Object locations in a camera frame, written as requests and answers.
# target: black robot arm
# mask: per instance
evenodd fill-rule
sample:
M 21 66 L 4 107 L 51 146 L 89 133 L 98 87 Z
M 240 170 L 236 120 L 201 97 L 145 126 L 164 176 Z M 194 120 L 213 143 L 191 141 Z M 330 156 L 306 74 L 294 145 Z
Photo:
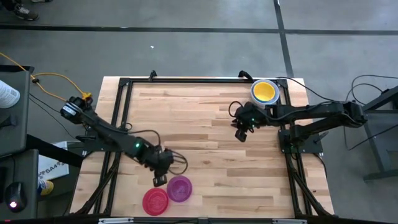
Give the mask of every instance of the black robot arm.
M 290 124 L 286 141 L 299 146 L 311 135 L 338 126 L 358 128 L 366 121 L 362 106 L 353 102 L 327 101 L 317 105 L 294 107 L 289 105 L 267 105 L 264 109 L 251 102 L 239 107 L 234 115 L 232 126 L 236 127 L 235 137 L 241 142 L 246 140 L 247 131 L 261 126 L 280 126 Z M 295 120 L 324 118 L 302 126 L 294 124 Z
M 74 124 L 89 126 L 96 133 L 96 136 L 88 141 L 99 142 L 102 147 L 94 147 L 94 151 L 124 152 L 128 157 L 154 171 L 155 187 L 166 184 L 166 173 L 174 162 L 172 151 L 163 151 L 160 145 L 154 146 L 143 138 L 110 125 L 94 112 L 91 101 L 71 97 L 61 109 L 61 115 Z

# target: black cable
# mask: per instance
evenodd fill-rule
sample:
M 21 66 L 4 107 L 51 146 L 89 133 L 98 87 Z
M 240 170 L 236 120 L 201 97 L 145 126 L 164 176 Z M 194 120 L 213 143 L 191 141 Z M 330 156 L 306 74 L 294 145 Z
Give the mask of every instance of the black cable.
M 44 103 L 42 100 L 40 100 L 39 98 L 37 98 L 36 96 L 34 96 L 33 94 L 29 93 L 29 95 L 33 98 L 35 98 L 37 101 L 41 102 L 42 104 L 44 104 L 45 106 L 47 106 L 48 108 L 50 108 L 51 110 L 60 113 L 59 111 L 57 111 L 56 109 L 52 108 L 51 106 L 49 106 L 48 104 Z
M 157 135 L 157 146 L 159 146 L 161 144 L 161 142 L 160 142 L 160 134 L 157 131 L 155 131 L 155 130 L 148 129 L 148 130 L 141 130 L 141 131 L 128 131 L 127 133 L 128 134 L 137 134 L 137 133 L 144 133 L 144 132 L 155 133 Z
M 184 170 L 183 170 L 182 172 L 177 173 L 177 172 L 174 172 L 174 171 L 172 171 L 172 170 L 170 170 L 170 169 L 169 169 L 169 172 L 172 173 L 172 174 L 174 174 L 174 175 L 182 175 L 182 174 L 185 173 L 185 171 L 187 171 L 187 169 L 188 169 L 188 160 L 187 160 L 187 158 L 185 158 L 185 156 L 183 156 L 183 155 L 182 155 L 181 153 L 179 153 L 179 152 L 173 151 L 173 150 L 171 150 L 171 149 L 169 149 L 169 150 L 172 151 L 173 154 L 175 154 L 175 155 L 173 155 L 173 157 L 176 157 L 176 158 L 179 158 L 179 159 L 182 159 L 182 160 L 183 160 L 183 161 L 178 161 L 178 160 L 174 159 L 174 162 L 178 162 L 178 163 L 181 163 L 181 164 L 185 164 L 185 168 L 184 168 Z
M 314 156 L 318 157 L 318 159 L 321 161 L 321 163 L 323 165 L 323 169 L 325 170 L 325 176 L 326 176 L 326 178 L 328 178 L 328 172 L 326 171 L 325 162 L 323 161 L 323 159 L 317 153 L 314 153 Z
M 356 123 L 356 124 L 358 125 L 358 127 L 363 125 L 362 123 L 359 123 L 359 122 L 355 121 L 352 117 L 348 116 L 348 114 L 342 113 L 342 114 L 340 114 L 340 115 L 346 116 L 346 117 L 347 117 L 348 119 L 350 119 L 353 123 Z
M 369 140 L 369 139 L 371 139 L 371 138 L 374 138 L 374 137 L 376 137 L 376 136 L 378 136 L 378 135 L 380 135 L 380 134 L 386 133 L 386 132 L 390 131 L 391 129 L 393 129 L 393 128 L 397 127 L 397 126 L 398 126 L 398 124 L 393 125 L 393 126 L 391 126 L 390 128 L 385 129 L 384 131 L 381 131 L 381 132 L 379 132 L 379 133 L 377 133 L 377 134 L 374 134 L 374 135 L 368 137 L 367 139 L 361 141 L 360 143 L 356 144 L 354 147 L 351 147 L 351 148 L 348 149 L 348 150 L 349 150 L 349 151 L 350 151 L 350 150 L 353 150 L 354 148 L 356 148 L 356 147 L 359 146 L 360 144 L 366 142 L 367 140 Z
M 355 99 L 355 101 L 358 102 L 358 103 L 361 103 L 361 104 L 363 104 L 363 105 L 365 105 L 365 103 L 361 102 L 361 101 L 360 101 L 359 99 L 357 99 L 357 97 L 355 97 L 355 95 L 354 95 L 354 88 L 357 87 L 357 86 L 360 86 L 360 85 L 371 86 L 371 87 L 374 87 L 374 88 L 376 88 L 377 90 L 379 90 L 381 93 L 383 92 L 379 87 L 377 87 L 377 86 L 375 86 L 375 85 L 372 85 L 372 84 L 360 83 L 360 84 L 355 85 L 355 86 L 353 87 L 353 89 L 350 90 L 350 91 L 353 92 L 353 98 Z
M 127 131 L 130 131 L 132 129 L 132 124 L 128 122 L 126 124 L 130 125 L 130 128 L 127 128 Z
M 57 120 L 54 116 L 52 116 L 52 114 L 50 114 L 50 112 L 48 112 L 46 109 L 44 109 L 42 106 L 40 106 L 38 103 L 36 103 L 35 101 L 33 101 L 31 98 L 29 98 L 34 104 L 36 104 L 39 108 L 41 108 L 42 110 L 44 110 L 47 114 L 49 114 L 59 125 L 61 125 L 64 130 L 69 134 L 70 137 L 72 137 L 73 139 L 75 139 L 75 137 L 73 137 L 69 131 L 66 129 L 66 127 L 59 121 Z
M 289 77 L 276 77 L 276 78 L 287 78 L 287 79 L 292 80 L 293 82 L 299 84 L 300 86 L 302 86 L 302 87 L 304 87 L 304 88 L 310 90 L 313 94 L 319 96 L 320 98 L 322 98 L 322 99 L 324 99 L 324 100 L 335 101 L 335 100 L 332 100 L 332 99 L 329 99 L 329 98 L 326 98 L 326 97 L 324 97 L 324 96 L 319 95 L 318 93 L 316 93 L 315 91 L 313 91 L 313 90 L 310 89 L 309 87 L 307 87 L 307 86 L 301 84 L 300 82 L 296 81 L 294 78 L 289 78 Z
M 355 89 L 357 86 L 361 86 L 361 85 L 371 86 L 371 87 L 376 88 L 376 89 L 379 90 L 380 92 L 382 92 L 382 90 L 381 90 L 379 87 L 375 86 L 375 85 L 368 84 L 368 83 L 360 83 L 360 84 L 355 85 L 354 87 L 352 87 L 352 88 L 349 90 L 349 92 L 347 93 L 347 96 L 346 96 L 345 101 L 348 100 L 349 94 L 350 94 L 351 92 L 353 93 L 353 96 L 354 96 L 354 89 Z M 345 145 L 346 149 L 348 150 L 348 143 L 347 143 L 347 135 L 346 135 L 346 127 L 345 127 L 345 126 L 343 126 L 343 135 L 344 135 L 344 145 Z
M 230 105 L 229 105 L 229 107 L 228 107 L 228 113 L 229 113 L 229 115 L 231 116 L 231 117 L 235 117 L 235 116 L 233 116 L 232 114 L 231 114 L 231 106 L 234 104 L 234 103 L 237 103 L 237 104 L 239 104 L 241 107 L 243 107 L 243 105 L 241 104 L 241 102 L 239 102 L 239 101 L 233 101 Z
M 85 131 L 85 136 L 87 135 L 87 132 L 88 132 L 88 128 L 89 128 L 89 126 L 85 126 L 85 124 L 83 124 L 83 127 L 84 127 L 84 129 L 86 130 Z M 85 158 L 87 158 L 89 155 L 91 155 L 93 153 L 93 151 L 87 151 L 87 154 L 85 155 Z
M 397 77 L 388 77 L 388 76 L 384 76 L 384 75 L 359 75 L 359 76 L 355 77 L 354 80 L 351 82 L 351 89 L 354 88 L 354 82 L 355 82 L 355 80 L 357 80 L 358 78 L 361 78 L 361 77 L 378 77 L 378 78 L 392 78 L 392 79 L 398 79 Z

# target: concrete floor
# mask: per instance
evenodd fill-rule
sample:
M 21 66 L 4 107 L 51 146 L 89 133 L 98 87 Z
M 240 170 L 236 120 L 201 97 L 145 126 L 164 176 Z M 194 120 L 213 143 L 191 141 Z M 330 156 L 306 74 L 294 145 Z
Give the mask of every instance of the concrete floor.
M 394 0 L 280 0 L 286 29 L 397 30 L 398 2 Z M 18 21 L 0 11 L 0 23 L 183 28 L 277 29 L 273 0 L 68 0 L 48 4 L 27 3 L 40 12 L 36 22 Z M 375 74 L 398 77 L 396 35 L 286 35 L 294 76 L 319 94 L 345 99 L 352 79 Z M 35 72 L 68 75 L 83 90 L 98 96 L 106 75 L 235 77 L 245 70 L 255 77 L 286 76 L 279 34 L 186 32 L 76 32 L 1 30 L 1 52 Z M 9 64 L 0 58 L 0 64 Z M 364 78 L 385 89 L 397 80 Z M 78 92 L 64 80 L 46 77 L 42 84 L 68 98 Z M 36 87 L 31 92 L 54 108 L 63 103 Z M 356 95 L 369 101 L 379 93 L 368 86 Z M 321 102 L 311 93 L 310 103 Z M 40 108 L 30 104 L 29 127 L 46 141 L 71 137 Z M 73 134 L 83 130 L 55 115 Z M 43 124 L 48 127 L 39 131 Z M 366 137 L 362 129 L 350 129 L 349 144 Z M 398 178 L 364 183 L 364 175 L 377 171 L 368 143 L 348 152 L 342 129 L 322 141 L 328 184 L 335 213 L 341 217 L 398 222 Z

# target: wooden tabletop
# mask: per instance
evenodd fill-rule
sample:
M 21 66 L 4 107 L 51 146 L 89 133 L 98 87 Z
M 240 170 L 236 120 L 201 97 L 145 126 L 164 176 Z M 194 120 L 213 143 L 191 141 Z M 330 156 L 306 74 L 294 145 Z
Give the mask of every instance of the wooden tabletop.
M 104 77 L 96 112 L 110 122 L 120 77 Z M 305 88 L 288 80 L 293 106 L 308 104 Z M 250 84 L 135 83 L 127 121 L 133 130 L 154 129 L 162 145 L 183 154 L 189 162 L 184 175 L 193 184 L 192 196 L 182 203 L 170 201 L 162 217 L 271 218 L 293 217 L 292 199 L 284 155 L 277 140 L 278 127 L 264 127 L 239 142 L 230 126 L 228 106 L 250 100 Z M 120 125 L 125 96 L 119 112 Z M 310 120 L 299 121 L 308 124 Z M 141 134 L 157 142 L 151 133 Z M 83 161 L 71 212 L 94 192 L 100 179 L 103 152 Z M 325 171 L 312 154 L 303 154 L 309 189 L 333 213 Z M 173 165 L 175 171 L 182 167 Z M 153 174 L 122 156 L 112 216 L 146 217 L 142 198 L 152 186 Z M 302 211 L 302 193 L 298 189 Z M 108 188 L 105 189 L 103 207 Z

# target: yellow bowl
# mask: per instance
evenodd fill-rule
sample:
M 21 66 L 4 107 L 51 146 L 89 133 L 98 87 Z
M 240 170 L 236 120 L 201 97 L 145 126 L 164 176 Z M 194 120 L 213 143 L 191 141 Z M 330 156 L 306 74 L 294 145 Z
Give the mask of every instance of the yellow bowl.
M 272 100 L 275 96 L 274 87 L 266 82 L 260 82 L 254 86 L 253 89 L 254 96 L 261 101 Z

